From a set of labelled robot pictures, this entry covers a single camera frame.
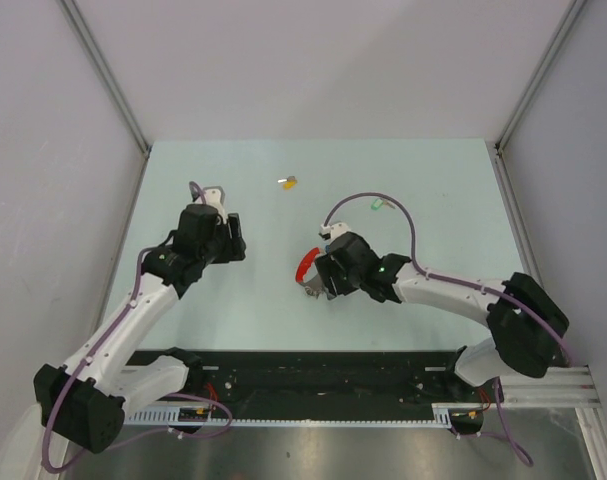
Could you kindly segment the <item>metal key organizer red handle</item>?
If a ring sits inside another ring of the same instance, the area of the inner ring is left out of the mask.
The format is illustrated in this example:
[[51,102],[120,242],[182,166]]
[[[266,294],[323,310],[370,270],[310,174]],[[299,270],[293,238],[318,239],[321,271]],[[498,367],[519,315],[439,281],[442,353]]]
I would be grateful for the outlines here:
[[325,297],[327,300],[331,300],[332,296],[325,287],[315,265],[315,261],[325,254],[326,250],[322,247],[314,247],[309,250],[299,262],[294,279],[308,297],[315,299]]

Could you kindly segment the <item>key with green tag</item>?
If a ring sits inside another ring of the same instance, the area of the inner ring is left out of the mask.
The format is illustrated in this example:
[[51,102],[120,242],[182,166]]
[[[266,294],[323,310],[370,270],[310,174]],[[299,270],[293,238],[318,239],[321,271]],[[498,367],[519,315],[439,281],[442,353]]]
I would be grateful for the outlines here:
[[396,206],[394,203],[390,202],[389,200],[385,199],[385,198],[381,198],[378,197],[375,200],[372,201],[371,205],[370,205],[370,209],[372,211],[378,211],[381,208],[390,208],[390,209],[395,209]]

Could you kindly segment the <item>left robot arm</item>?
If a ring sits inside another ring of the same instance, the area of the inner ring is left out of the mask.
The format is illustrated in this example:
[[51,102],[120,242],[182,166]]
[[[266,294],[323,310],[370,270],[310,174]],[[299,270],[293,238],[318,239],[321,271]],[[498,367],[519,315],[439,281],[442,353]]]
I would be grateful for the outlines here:
[[116,312],[62,366],[34,377],[45,436],[58,434],[101,453],[130,415],[166,396],[190,400],[205,384],[201,358],[172,347],[132,374],[123,369],[152,327],[211,264],[245,258],[238,214],[192,203],[161,244],[142,250],[132,291]]

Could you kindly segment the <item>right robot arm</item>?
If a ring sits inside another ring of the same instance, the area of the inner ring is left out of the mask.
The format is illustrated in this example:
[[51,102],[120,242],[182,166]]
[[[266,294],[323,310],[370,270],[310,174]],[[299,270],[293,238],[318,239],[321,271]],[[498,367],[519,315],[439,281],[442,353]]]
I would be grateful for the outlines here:
[[422,270],[399,254],[378,256],[367,241],[343,224],[325,226],[324,253],[314,260],[321,288],[334,299],[355,291],[379,303],[419,304],[472,320],[489,338],[459,349],[444,376],[446,393],[467,401],[496,377],[542,378],[564,349],[567,316],[529,275],[506,281],[471,281]]

